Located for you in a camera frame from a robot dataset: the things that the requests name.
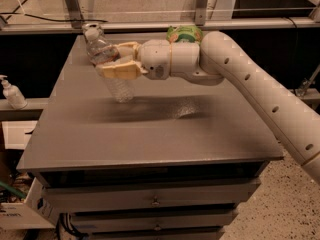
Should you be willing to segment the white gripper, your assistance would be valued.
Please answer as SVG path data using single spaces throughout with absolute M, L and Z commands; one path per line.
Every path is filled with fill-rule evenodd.
M 166 80 L 170 72 L 170 48 L 167 40 L 150 40 L 142 44 L 135 41 L 115 44 L 125 63 L 105 63 L 96 66 L 100 76 L 109 79 L 135 80 L 144 75 L 150 80 Z

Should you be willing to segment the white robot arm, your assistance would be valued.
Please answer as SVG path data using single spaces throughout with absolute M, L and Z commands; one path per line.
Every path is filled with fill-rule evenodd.
M 206 86 L 228 80 L 296 163 L 320 183 L 320 115 L 260 68 L 228 35 L 212 31 L 195 42 L 167 38 L 120 43 L 116 48 L 125 57 L 98 65 L 104 78 L 179 77 Z

